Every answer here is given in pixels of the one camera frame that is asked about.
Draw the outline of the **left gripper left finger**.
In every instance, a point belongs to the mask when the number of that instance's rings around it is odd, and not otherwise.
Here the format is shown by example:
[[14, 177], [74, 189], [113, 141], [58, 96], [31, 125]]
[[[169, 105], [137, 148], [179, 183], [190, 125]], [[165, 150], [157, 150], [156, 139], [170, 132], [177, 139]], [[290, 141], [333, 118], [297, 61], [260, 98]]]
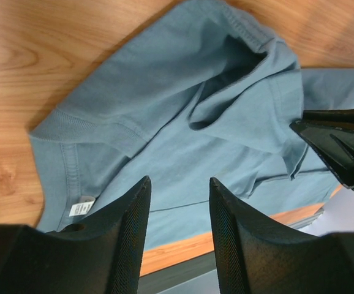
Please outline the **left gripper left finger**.
[[145, 176], [60, 232], [0, 225], [0, 293], [136, 293], [150, 199]]

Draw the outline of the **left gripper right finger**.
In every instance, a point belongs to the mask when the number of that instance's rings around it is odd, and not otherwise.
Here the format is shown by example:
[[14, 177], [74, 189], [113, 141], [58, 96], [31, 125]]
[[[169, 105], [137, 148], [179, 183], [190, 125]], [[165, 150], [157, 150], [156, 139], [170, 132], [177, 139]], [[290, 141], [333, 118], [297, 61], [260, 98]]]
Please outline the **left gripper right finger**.
[[354, 232], [313, 236], [209, 182], [221, 293], [354, 293]]

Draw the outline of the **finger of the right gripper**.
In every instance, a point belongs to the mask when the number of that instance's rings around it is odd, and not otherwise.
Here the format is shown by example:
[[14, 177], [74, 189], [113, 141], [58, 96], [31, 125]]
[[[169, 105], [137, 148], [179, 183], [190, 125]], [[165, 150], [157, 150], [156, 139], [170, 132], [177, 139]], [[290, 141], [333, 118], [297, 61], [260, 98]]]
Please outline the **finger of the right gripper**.
[[290, 128], [344, 187], [354, 190], [354, 109], [305, 111]]

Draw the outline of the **grey-blue t shirt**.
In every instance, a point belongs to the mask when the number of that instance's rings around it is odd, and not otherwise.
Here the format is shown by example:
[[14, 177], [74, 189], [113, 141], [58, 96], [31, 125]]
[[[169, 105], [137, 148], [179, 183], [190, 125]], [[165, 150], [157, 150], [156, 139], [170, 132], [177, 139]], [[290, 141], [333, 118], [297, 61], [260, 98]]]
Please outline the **grey-blue t shirt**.
[[273, 215], [326, 202], [337, 179], [291, 130], [305, 110], [354, 108], [354, 69], [303, 69], [272, 29], [223, 1], [185, 1], [111, 55], [29, 135], [60, 231], [142, 177], [145, 249], [211, 230], [209, 180]]

